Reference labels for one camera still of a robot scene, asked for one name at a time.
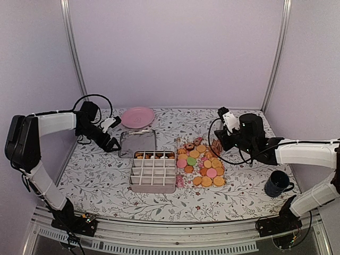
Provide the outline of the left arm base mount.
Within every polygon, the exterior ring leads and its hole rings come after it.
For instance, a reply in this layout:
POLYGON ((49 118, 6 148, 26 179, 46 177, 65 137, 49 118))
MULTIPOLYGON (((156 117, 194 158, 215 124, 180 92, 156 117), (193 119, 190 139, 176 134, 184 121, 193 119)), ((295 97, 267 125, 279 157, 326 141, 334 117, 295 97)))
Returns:
POLYGON ((98 222, 93 219, 88 221, 88 218, 76 215, 54 214, 51 226, 59 230, 69 231, 73 234, 94 237, 97 230, 98 222))

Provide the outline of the metal tongs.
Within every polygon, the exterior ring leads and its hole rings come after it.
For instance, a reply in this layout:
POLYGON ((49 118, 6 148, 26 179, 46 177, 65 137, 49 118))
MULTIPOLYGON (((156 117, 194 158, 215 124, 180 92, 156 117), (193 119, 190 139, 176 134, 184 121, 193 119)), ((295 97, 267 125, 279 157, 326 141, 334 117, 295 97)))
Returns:
POLYGON ((209 152, 215 156, 220 156, 223 152, 223 147, 221 142, 218 139, 213 139, 212 128, 215 125, 215 122, 220 121, 218 118, 214 119, 208 129, 208 147, 209 152))

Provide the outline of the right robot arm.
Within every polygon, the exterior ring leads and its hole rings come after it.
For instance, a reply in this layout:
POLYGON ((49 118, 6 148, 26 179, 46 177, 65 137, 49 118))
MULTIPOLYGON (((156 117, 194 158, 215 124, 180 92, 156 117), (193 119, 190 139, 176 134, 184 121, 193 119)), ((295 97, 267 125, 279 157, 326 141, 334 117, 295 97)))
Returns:
POLYGON ((289 198, 275 219, 280 232, 287 231, 295 219, 339 198, 339 140, 303 141, 282 137, 267 138, 260 116, 252 113, 235 117, 227 108, 218 110, 223 129, 215 136, 225 151, 232 148, 247 153, 249 161, 266 165, 300 164, 327 167, 334 172, 308 191, 289 198))

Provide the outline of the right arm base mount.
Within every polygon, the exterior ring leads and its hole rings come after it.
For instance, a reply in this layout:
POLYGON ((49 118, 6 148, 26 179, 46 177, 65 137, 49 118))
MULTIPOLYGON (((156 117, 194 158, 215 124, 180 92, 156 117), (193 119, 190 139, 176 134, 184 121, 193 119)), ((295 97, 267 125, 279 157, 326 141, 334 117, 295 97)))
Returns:
POLYGON ((301 227, 300 220, 285 223, 279 217, 263 217, 255 223, 255 228, 260 237, 277 235, 277 237, 272 238, 272 241, 274 246, 281 250, 288 250, 294 246, 300 235, 301 227))

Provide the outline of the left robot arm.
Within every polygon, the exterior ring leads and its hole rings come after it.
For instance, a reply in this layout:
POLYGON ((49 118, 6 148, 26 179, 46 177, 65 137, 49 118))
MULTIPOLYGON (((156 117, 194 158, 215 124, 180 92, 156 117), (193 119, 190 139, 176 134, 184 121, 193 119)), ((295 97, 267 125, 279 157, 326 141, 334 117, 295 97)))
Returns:
POLYGON ((34 190, 68 231, 79 226, 79 219, 74 214, 72 202, 57 188, 45 169, 41 139, 50 134, 73 131, 75 136, 85 137, 104 152, 119 151, 119 142, 108 130, 118 126, 121 118, 110 114, 96 122, 98 111, 96 104, 86 101, 79 110, 15 115, 8 130, 4 152, 11 167, 21 173, 28 190, 34 190))

